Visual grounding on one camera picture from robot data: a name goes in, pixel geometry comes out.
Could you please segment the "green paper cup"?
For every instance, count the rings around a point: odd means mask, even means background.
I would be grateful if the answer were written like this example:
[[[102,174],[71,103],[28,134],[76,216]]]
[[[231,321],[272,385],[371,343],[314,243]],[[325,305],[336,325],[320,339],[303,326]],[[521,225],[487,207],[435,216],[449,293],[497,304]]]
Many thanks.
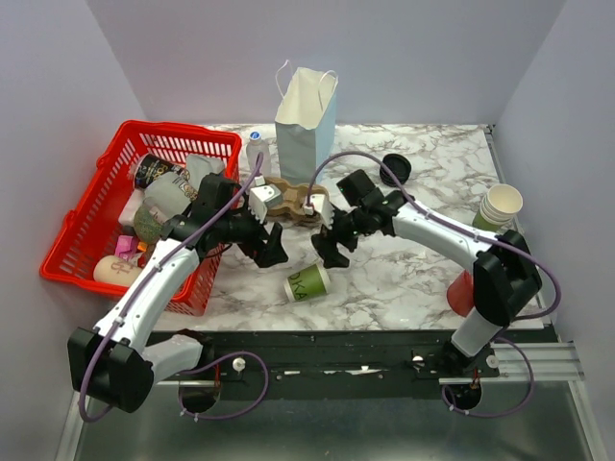
[[[288,276],[283,283],[284,292],[292,303],[326,295],[330,288],[331,279],[320,263]]]

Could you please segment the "brown pulp cup carrier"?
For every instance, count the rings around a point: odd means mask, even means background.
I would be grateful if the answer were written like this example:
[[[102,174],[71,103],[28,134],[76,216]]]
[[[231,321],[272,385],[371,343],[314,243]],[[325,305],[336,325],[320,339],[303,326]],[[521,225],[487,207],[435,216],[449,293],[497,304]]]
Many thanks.
[[[318,214],[307,215],[303,209],[308,194],[307,183],[293,185],[277,177],[266,177],[265,182],[267,185],[277,187],[283,195],[283,201],[280,205],[268,209],[268,218],[276,220],[287,219],[295,224],[305,226],[312,226],[319,223],[320,218]]]

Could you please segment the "light blue paper bag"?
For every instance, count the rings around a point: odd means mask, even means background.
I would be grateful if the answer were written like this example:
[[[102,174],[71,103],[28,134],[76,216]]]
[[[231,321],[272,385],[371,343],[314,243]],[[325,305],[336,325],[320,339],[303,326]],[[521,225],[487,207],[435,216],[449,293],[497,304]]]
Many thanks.
[[[317,168],[330,156],[335,137],[339,78],[333,70],[294,68],[275,116],[281,177],[292,183],[320,179]]]

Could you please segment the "stack of green paper cups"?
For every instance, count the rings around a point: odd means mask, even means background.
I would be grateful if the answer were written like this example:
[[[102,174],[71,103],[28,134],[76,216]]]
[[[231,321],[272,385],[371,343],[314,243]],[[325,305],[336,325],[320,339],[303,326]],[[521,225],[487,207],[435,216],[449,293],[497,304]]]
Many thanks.
[[[472,226],[483,231],[497,231],[512,221],[523,203],[523,196],[515,187],[496,184],[482,197]]]

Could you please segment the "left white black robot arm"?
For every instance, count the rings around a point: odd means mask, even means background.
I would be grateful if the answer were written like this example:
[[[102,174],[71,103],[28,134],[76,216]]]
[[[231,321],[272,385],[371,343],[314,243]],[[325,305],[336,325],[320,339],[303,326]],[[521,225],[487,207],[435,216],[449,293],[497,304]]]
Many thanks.
[[[282,192],[251,177],[243,186],[208,174],[183,214],[166,221],[154,253],[128,291],[94,328],[77,328],[67,348],[73,388],[80,398],[135,412],[158,382],[185,372],[206,377],[213,357],[204,340],[178,332],[154,346],[147,341],[176,292],[222,244],[235,244],[258,267],[286,262],[282,226],[265,227]]]

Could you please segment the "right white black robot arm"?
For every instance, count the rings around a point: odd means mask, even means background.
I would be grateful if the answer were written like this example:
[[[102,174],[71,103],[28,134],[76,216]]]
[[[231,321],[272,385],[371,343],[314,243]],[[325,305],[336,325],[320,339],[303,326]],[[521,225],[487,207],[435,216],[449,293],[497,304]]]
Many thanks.
[[[542,287],[525,238],[515,230],[481,232],[428,210],[419,210],[402,190],[383,194],[362,170],[337,184],[351,210],[334,206],[324,194],[307,196],[304,210],[321,218],[311,242],[327,268],[346,268],[339,249],[357,248],[362,235],[376,232],[419,243],[452,260],[473,281],[473,307],[435,357],[439,370],[464,376],[477,356]]]

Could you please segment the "clear plastic water bottle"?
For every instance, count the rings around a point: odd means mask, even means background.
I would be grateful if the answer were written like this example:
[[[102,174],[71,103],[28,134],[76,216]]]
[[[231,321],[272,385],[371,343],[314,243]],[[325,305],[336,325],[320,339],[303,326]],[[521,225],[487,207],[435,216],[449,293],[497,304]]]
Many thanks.
[[[251,171],[256,169],[258,156],[262,155],[262,164],[259,169],[263,177],[271,175],[271,155],[268,143],[262,138],[259,132],[251,132],[249,141],[246,145],[246,156]]]

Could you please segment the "grey crumpled bag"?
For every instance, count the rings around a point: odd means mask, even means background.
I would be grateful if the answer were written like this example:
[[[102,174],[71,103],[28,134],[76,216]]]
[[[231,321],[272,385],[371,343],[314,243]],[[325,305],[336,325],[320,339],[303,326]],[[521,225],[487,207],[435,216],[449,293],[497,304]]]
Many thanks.
[[[224,174],[226,165],[220,158],[202,155],[188,155],[186,157],[185,170],[187,179],[192,187],[198,188],[203,177],[208,174]]]

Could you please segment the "stack of black lids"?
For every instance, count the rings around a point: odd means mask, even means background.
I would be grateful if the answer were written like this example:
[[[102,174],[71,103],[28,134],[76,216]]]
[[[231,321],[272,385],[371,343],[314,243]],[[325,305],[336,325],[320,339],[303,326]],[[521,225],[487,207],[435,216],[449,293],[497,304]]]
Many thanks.
[[[407,183],[412,171],[412,165],[406,157],[399,154],[387,154],[383,157],[382,163],[393,173],[393,176],[400,184]],[[385,185],[390,187],[396,185],[392,177],[382,167],[379,174],[381,182]]]

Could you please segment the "grey printed pouch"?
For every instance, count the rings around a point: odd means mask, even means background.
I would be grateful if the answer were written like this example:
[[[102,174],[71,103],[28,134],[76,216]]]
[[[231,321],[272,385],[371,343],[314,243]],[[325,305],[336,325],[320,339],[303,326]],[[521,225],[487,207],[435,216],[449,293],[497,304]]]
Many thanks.
[[[166,215],[182,214],[197,198],[197,190],[184,177],[168,172],[154,180],[144,191]]]

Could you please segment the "green round pouch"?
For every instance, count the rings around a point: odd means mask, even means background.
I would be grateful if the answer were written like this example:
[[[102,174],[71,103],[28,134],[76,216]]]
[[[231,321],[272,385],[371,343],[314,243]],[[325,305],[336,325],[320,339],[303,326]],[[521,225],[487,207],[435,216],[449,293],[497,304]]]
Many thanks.
[[[134,230],[140,241],[152,245],[160,239],[163,224],[169,217],[156,205],[144,203],[135,212]]]

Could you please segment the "pink small box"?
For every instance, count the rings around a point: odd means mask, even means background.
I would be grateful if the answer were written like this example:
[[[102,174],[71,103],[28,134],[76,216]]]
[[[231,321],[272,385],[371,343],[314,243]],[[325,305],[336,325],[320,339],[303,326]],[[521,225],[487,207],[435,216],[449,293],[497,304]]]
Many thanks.
[[[119,235],[115,245],[114,255],[128,260],[136,254],[139,239],[132,235]]]

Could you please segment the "black snack can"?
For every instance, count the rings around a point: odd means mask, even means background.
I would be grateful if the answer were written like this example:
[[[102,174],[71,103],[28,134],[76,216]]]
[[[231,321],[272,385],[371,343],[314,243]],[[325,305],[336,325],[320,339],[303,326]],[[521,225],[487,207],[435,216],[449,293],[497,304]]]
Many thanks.
[[[186,170],[177,163],[159,158],[153,154],[144,155],[131,169],[133,186],[136,189],[144,190],[152,182],[169,172],[179,176],[186,174]]]

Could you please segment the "beige round bun toy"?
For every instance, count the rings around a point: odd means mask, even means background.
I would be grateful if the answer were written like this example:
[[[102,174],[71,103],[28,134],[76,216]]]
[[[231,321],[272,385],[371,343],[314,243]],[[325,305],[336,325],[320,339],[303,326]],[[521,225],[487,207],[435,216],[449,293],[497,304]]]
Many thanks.
[[[141,272],[141,268],[125,259],[115,255],[107,255],[96,264],[93,270],[93,279],[101,283],[130,287]]]

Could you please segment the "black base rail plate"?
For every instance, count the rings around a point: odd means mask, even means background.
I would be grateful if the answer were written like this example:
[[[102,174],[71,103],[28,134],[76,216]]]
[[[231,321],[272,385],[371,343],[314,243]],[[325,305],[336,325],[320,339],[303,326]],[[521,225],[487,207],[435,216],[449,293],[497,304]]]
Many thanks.
[[[570,349],[554,332],[517,330],[474,359],[456,357],[450,332],[257,331],[154,332],[143,352],[118,344],[95,368],[90,396],[135,412],[164,382],[186,393],[190,408],[208,393],[226,400],[436,399],[453,387],[460,406],[498,381],[557,379]]]

